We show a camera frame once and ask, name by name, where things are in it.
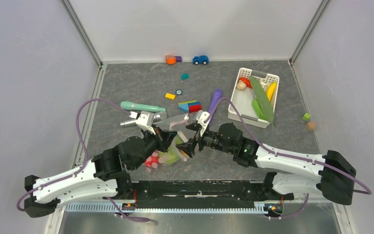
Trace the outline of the clear polka dot zip bag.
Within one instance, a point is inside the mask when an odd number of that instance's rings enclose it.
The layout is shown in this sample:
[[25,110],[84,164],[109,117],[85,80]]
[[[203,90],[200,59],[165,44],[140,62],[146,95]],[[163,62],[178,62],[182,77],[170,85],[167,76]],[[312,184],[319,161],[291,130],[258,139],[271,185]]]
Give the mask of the clear polka dot zip bag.
[[[153,122],[153,123],[156,124],[157,126],[159,126],[161,129],[176,131],[177,133],[183,133],[183,131],[186,130],[185,126],[187,125],[188,119],[189,119],[188,114],[181,114],[181,115],[177,115],[177,116],[173,116],[173,117],[168,117],[164,120]],[[176,148],[174,140],[173,140],[172,144],[170,145],[170,147]],[[189,159],[189,156],[179,149],[178,149],[178,151],[180,152],[180,156],[181,156],[180,161],[186,162]],[[159,165],[156,169],[147,168],[146,166],[145,166],[145,168],[146,168],[146,171],[148,173],[151,173],[152,170],[157,170],[160,167],[160,165],[166,165],[166,164],[159,163]]]

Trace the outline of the red toy apple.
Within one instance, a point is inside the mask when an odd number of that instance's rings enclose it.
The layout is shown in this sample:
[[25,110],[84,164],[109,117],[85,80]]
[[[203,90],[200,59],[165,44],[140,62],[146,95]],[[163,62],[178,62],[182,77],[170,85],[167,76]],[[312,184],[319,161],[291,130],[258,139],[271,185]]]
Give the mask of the red toy apple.
[[144,165],[147,168],[154,168],[156,169],[159,165],[159,154],[157,151],[154,151],[145,161]]

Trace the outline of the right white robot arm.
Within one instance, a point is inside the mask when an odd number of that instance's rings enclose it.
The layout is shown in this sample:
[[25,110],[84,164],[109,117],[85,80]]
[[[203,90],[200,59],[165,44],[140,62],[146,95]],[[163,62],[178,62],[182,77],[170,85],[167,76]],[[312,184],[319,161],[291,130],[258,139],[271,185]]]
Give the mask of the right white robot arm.
[[203,131],[199,124],[190,124],[196,134],[176,147],[189,157],[195,148],[204,147],[233,155],[243,167],[275,169],[268,173],[262,185],[262,194],[268,199],[294,193],[321,194],[325,199],[351,205],[356,169],[337,151],[326,154],[302,154],[281,150],[243,136],[233,123],[225,123],[217,132]]

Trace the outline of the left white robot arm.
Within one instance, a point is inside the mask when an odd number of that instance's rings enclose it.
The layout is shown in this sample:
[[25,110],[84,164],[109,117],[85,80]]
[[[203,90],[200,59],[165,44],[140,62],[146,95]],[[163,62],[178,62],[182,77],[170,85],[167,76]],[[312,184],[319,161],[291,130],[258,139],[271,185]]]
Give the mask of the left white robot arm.
[[29,175],[24,180],[26,196],[19,210],[30,217],[43,217],[67,204],[98,197],[129,198],[133,185],[128,171],[135,171],[155,152],[166,152],[176,131],[153,126],[154,133],[132,136],[96,155],[81,166],[47,178]]

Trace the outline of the green toy cabbage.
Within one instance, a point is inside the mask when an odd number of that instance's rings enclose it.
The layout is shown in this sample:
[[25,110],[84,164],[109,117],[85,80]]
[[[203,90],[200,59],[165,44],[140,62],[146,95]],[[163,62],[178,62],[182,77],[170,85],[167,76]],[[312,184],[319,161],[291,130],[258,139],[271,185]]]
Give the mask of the green toy cabbage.
[[167,152],[158,152],[159,163],[171,165],[179,160],[181,160],[180,152],[177,148],[170,147]]

